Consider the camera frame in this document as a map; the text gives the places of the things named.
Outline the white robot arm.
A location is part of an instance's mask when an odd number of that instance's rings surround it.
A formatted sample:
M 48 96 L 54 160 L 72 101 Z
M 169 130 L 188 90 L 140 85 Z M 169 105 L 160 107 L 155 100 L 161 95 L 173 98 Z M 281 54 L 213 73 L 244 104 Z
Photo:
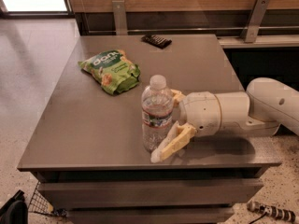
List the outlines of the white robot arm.
M 270 136 L 280 126 L 299 135 L 299 91 L 272 78 L 255 78 L 245 91 L 175 91 L 174 98 L 180 120 L 151 153 L 153 163 L 179 152 L 193 137 Z

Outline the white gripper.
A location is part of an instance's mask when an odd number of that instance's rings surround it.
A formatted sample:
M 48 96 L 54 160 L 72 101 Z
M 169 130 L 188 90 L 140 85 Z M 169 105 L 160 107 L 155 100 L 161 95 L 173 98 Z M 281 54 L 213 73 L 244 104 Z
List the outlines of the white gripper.
M 180 125 L 177 121 L 169 130 L 166 138 L 151 153 L 150 161 L 157 163 L 166 160 L 190 143 L 196 135 L 214 135 L 221 126 L 221 106 L 216 96 L 208 91 L 193 92 L 185 95 L 171 90 L 174 107 L 179 107 Z

